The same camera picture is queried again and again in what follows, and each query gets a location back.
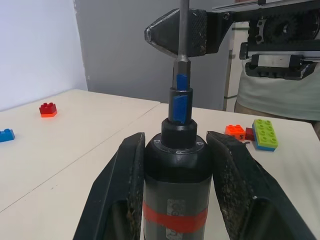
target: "white wall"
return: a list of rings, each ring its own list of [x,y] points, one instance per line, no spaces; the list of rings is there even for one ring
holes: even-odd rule
[[[73,0],[0,0],[0,111],[87,89]]]

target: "blue tape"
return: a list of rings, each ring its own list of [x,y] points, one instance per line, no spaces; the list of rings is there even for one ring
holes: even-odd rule
[[[182,124],[186,123],[187,102],[187,95],[173,97],[173,121],[180,122]]]
[[[185,74],[176,75],[176,89],[178,91],[188,90],[188,77]]]

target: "white table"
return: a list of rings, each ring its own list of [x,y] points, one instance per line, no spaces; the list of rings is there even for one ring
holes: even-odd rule
[[[58,114],[41,118],[44,102]],[[70,90],[0,112],[0,212],[160,104],[123,96]]]
[[[0,239],[71,240],[93,181],[122,140],[145,132],[149,141],[160,132],[167,115],[168,105],[158,105],[1,212]],[[198,123],[198,134],[205,138],[207,131],[223,133],[229,124],[250,127],[257,117],[194,108],[193,118]],[[308,123],[263,119],[271,119],[278,149],[264,152],[251,144],[247,147],[279,182],[316,238],[320,238],[320,142]],[[229,239],[213,185],[206,226],[206,240]]]

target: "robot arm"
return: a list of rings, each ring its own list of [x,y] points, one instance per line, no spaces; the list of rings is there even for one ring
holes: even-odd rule
[[[249,22],[249,37],[240,59],[248,60],[251,77],[302,80],[320,62],[320,1],[249,1],[214,8],[189,10],[188,56],[217,53],[233,23]],[[145,30],[145,40],[162,52],[176,55],[179,10],[157,19]]]

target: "toy brick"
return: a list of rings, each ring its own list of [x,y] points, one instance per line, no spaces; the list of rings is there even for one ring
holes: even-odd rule
[[[252,128],[247,127],[245,129],[245,140],[250,140],[250,141],[255,140],[255,135],[254,135],[254,131]]]
[[[256,119],[252,124],[257,147],[276,149],[278,140],[271,121]]]
[[[7,142],[15,139],[15,134],[12,129],[5,129],[0,131],[0,143]]]
[[[52,102],[49,104],[45,102],[39,107],[39,110],[42,118],[52,118],[58,113],[56,105]]]
[[[276,149],[272,147],[256,146],[256,149],[268,152],[274,152]]]
[[[235,137],[239,141],[245,140],[246,132],[240,125],[228,125],[225,127],[225,134]]]
[[[57,115],[56,111],[52,114],[41,114],[41,117],[42,118],[53,118],[55,115]]]

